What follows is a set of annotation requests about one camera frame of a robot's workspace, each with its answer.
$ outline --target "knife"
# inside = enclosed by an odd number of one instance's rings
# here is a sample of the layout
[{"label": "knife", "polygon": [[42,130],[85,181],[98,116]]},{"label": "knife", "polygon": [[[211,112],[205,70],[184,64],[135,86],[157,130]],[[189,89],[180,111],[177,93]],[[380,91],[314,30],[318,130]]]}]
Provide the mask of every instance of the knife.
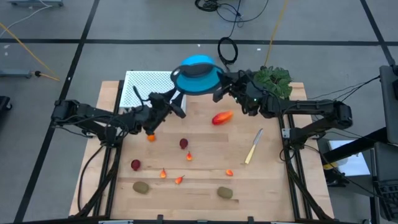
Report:
[{"label": "knife", "polygon": [[257,146],[257,142],[259,142],[261,134],[262,134],[262,128],[259,130],[259,132],[256,135],[256,138],[253,141],[253,146],[251,147],[250,152],[249,152],[248,156],[246,157],[246,160],[244,161],[245,164],[249,164],[249,162],[250,162],[250,160],[251,160],[251,158],[253,156],[254,149]]}]

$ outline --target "yellow knife handle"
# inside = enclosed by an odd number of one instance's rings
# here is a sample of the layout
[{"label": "yellow knife handle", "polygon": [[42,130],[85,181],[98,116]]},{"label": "yellow knife handle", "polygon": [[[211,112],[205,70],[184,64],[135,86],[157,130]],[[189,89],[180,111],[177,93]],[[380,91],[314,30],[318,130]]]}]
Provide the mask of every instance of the yellow knife handle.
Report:
[{"label": "yellow knife handle", "polygon": [[254,149],[255,149],[255,148],[256,148],[256,145],[254,144],[253,147],[250,149],[250,152],[249,152],[249,154],[248,154],[246,160],[244,161],[245,164],[249,164],[249,162],[250,162],[250,160],[251,160],[251,158],[252,158],[252,156],[253,156],[253,153],[254,153]]}]

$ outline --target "wooden table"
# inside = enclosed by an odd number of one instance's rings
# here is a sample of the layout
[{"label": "wooden table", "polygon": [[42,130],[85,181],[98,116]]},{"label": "wooden table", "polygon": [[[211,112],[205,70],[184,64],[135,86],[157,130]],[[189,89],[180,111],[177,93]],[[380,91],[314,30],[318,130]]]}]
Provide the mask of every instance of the wooden table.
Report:
[{"label": "wooden table", "polygon": [[[291,85],[291,99],[305,100],[303,83]],[[112,111],[117,89],[118,82],[103,82],[96,107]],[[227,110],[234,111],[233,120],[213,126],[212,117]],[[308,115],[295,115],[294,120],[297,127],[312,122]],[[260,128],[264,132],[250,164],[245,165]],[[240,105],[229,96],[218,103],[212,101],[212,95],[188,96],[187,117],[180,119],[171,114],[156,130],[156,137],[156,142],[148,142],[145,133],[125,138],[111,218],[154,220],[163,214],[165,220],[244,221],[253,216],[255,221],[294,221],[286,168],[279,159],[282,142],[276,118],[243,115]],[[186,150],[179,147],[181,138],[189,140]],[[306,144],[317,147],[313,140]],[[82,167],[98,148],[97,139],[88,140]],[[188,151],[192,153],[192,161],[185,158]],[[326,214],[333,217],[320,156],[310,149],[301,150],[301,155],[308,191]],[[98,186],[103,156],[104,150],[86,170],[83,205]],[[133,159],[142,162],[138,172],[131,169]],[[159,178],[162,168],[167,171],[166,179]],[[232,169],[234,176],[227,176],[226,169]],[[176,185],[175,178],[183,175],[183,182]],[[146,195],[133,191],[132,185],[137,181],[150,185]],[[216,190],[221,186],[233,189],[231,200],[217,196]],[[77,189],[76,186],[71,215],[78,211]],[[305,217],[302,196],[298,189],[297,192],[301,217]],[[107,196],[105,190],[100,214],[104,213]]]}]

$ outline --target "orange pepper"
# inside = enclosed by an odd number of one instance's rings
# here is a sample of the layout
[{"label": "orange pepper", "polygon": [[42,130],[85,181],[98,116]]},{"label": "orange pepper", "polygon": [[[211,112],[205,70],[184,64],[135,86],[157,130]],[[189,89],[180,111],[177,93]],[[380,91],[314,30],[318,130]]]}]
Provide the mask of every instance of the orange pepper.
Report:
[{"label": "orange pepper", "polygon": [[191,155],[191,152],[189,152],[189,151],[188,151],[188,154],[187,154],[187,160],[188,161],[192,160],[192,155]]},{"label": "orange pepper", "polygon": [[156,137],[155,137],[154,134],[151,134],[151,135],[148,135],[148,136],[147,136],[147,139],[148,139],[148,141],[153,142],[153,141],[156,140]]},{"label": "orange pepper", "polygon": [[166,171],[164,170],[164,168],[162,172],[160,172],[160,178],[166,178]]},{"label": "orange pepper", "polygon": [[175,179],[175,183],[176,183],[176,184],[181,184],[182,178],[183,178],[184,176],[185,176],[185,175],[183,175],[182,177],[179,177],[179,178]]},{"label": "orange pepper", "polygon": [[233,176],[234,175],[234,172],[232,172],[232,170],[226,170],[226,175],[228,175],[228,176]]},{"label": "orange pepper", "polygon": [[212,120],[211,122],[214,125],[220,125],[220,124],[224,124],[227,121],[229,121],[232,118],[232,115],[234,115],[234,113],[232,111],[226,111],[226,112],[221,112],[218,113]]}]

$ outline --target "black floor stripe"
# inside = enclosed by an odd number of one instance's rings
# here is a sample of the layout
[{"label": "black floor stripe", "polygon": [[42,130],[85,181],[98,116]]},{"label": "black floor stripe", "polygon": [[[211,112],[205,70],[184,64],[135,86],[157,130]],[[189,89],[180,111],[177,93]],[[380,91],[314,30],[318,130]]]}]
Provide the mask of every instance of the black floor stripe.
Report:
[{"label": "black floor stripe", "polygon": [[[24,44],[78,44],[80,39],[20,39]],[[0,43],[18,43],[15,39],[0,39]]]},{"label": "black floor stripe", "polygon": [[[21,39],[26,44],[79,44],[80,39]],[[219,40],[118,40],[86,39],[84,44],[218,44]],[[270,40],[234,40],[236,44],[268,45]],[[0,39],[0,43],[17,43],[14,39]],[[395,46],[398,42],[385,42]],[[274,40],[273,45],[306,45],[306,46],[377,46],[378,41],[332,41],[332,40]]]},{"label": "black floor stripe", "polygon": [[[65,99],[65,97],[68,93],[70,83],[71,83],[73,75],[75,73],[76,66],[79,62],[81,51],[83,50],[85,40],[87,38],[88,32],[90,31],[91,23],[93,22],[95,12],[97,10],[99,2],[100,2],[100,0],[94,0],[93,6],[91,8],[90,14],[89,14],[87,22],[86,22],[86,26],[83,30],[83,33],[82,33],[80,41],[79,41],[79,45],[76,49],[75,56],[72,60],[72,64],[70,65],[67,79],[65,80],[65,83],[63,85],[63,88],[62,88],[62,91],[61,91],[61,94],[59,97],[61,100]],[[54,134],[54,129],[51,128],[51,124],[50,124],[50,126],[47,130],[47,133],[45,134],[44,141],[43,141],[42,147],[40,149],[39,155],[37,157],[32,174],[30,175],[30,179],[26,186],[24,196],[22,197],[21,203],[19,204],[19,208],[18,208],[16,217],[14,219],[14,223],[23,222],[23,220],[24,220],[27,208],[29,206],[30,199],[32,198],[32,195],[33,195],[36,183],[37,183],[37,179],[39,178],[40,171],[42,170],[43,163],[44,163],[45,157],[47,155],[47,151],[49,150],[49,146],[50,146],[53,134]]]},{"label": "black floor stripe", "polygon": [[365,10],[366,16],[369,19],[369,22],[371,23],[371,26],[373,28],[374,34],[376,35],[377,40],[380,43],[381,49],[383,50],[384,55],[386,56],[388,64],[389,65],[394,65],[395,61],[394,61],[394,59],[391,56],[390,50],[388,49],[388,47],[387,47],[387,45],[386,45],[386,43],[384,41],[383,36],[381,35],[381,32],[380,32],[380,30],[379,30],[379,28],[378,28],[378,26],[376,24],[376,21],[374,20],[374,17],[372,15],[372,12],[371,12],[368,4],[366,3],[366,0],[360,0],[360,1],[361,1],[363,9]]},{"label": "black floor stripe", "polygon": [[[218,44],[220,40],[111,40],[87,39],[87,44]],[[234,40],[236,44],[268,45],[269,40]],[[378,41],[274,40],[273,45],[377,46]]]},{"label": "black floor stripe", "polygon": [[83,30],[82,35],[81,35],[79,45],[77,46],[77,49],[76,49],[76,52],[75,52],[75,56],[73,57],[72,64],[70,65],[67,78],[65,79],[65,83],[63,84],[61,95],[60,95],[60,98],[59,98],[60,100],[64,100],[67,97],[70,84],[72,82],[72,79],[73,79],[73,76],[75,74],[77,65],[79,63],[81,52],[83,51],[83,47],[84,47],[84,44],[86,42],[88,32],[90,31],[91,24],[93,23],[95,12],[97,11],[99,3],[100,3],[100,0],[95,0],[94,4],[93,4],[93,7],[91,8],[90,15],[88,16],[88,19],[87,19],[87,22],[86,22],[86,26],[85,26],[85,28]]}]

